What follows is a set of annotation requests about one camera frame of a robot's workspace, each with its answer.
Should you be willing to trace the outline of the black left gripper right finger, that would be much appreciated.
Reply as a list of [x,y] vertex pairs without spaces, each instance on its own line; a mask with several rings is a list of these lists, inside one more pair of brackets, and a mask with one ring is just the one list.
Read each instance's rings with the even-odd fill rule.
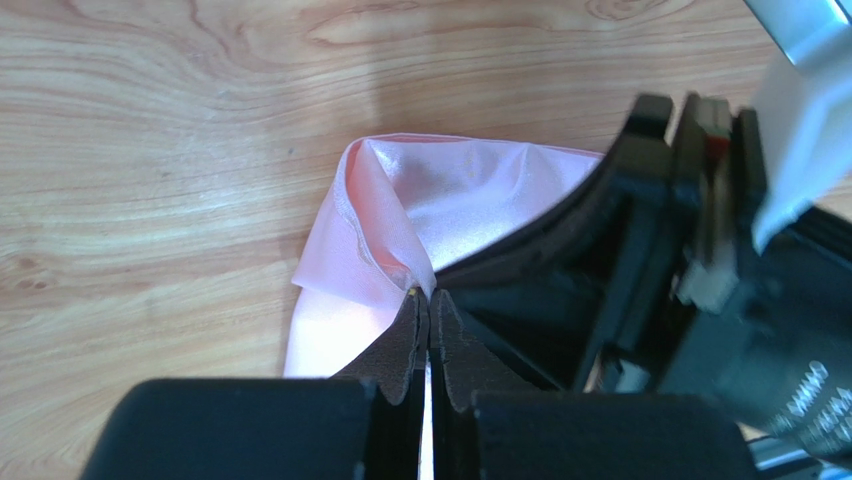
[[436,479],[479,479],[477,395],[536,392],[466,326],[446,290],[429,307],[433,470]]

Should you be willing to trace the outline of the pink cloth napkin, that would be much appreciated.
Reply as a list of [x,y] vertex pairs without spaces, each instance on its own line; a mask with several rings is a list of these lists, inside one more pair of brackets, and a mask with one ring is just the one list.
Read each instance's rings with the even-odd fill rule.
[[393,322],[408,291],[531,223],[598,166],[597,153],[397,133],[343,152],[292,281],[283,374],[327,378]]

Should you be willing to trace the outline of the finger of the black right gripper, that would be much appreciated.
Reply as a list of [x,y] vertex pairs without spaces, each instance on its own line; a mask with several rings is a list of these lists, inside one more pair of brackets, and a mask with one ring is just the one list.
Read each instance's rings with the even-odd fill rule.
[[581,389],[602,350],[602,307],[619,242],[607,153],[550,210],[437,276],[466,326],[541,390]]

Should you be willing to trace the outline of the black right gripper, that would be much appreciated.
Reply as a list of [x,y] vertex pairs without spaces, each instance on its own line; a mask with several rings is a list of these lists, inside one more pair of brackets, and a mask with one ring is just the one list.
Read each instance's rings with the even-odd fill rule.
[[[606,155],[618,252],[602,307],[602,389],[641,392],[670,348],[662,328],[702,205],[704,140],[687,98],[673,142],[668,96],[639,95]],[[762,252],[751,226],[767,193],[758,120],[742,110],[727,163],[738,282],[717,310],[698,310],[656,384],[701,396],[735,421],[814,457],[851,456],[851,224],[818,207]]]

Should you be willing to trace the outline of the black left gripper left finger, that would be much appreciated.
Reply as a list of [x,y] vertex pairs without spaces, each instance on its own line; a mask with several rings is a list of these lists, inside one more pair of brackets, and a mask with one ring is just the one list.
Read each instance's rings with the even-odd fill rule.
[[358,380],[372,392],[358,479],[417,479],[424,403],[429,301],[411,289],[391,325],[335,380]]

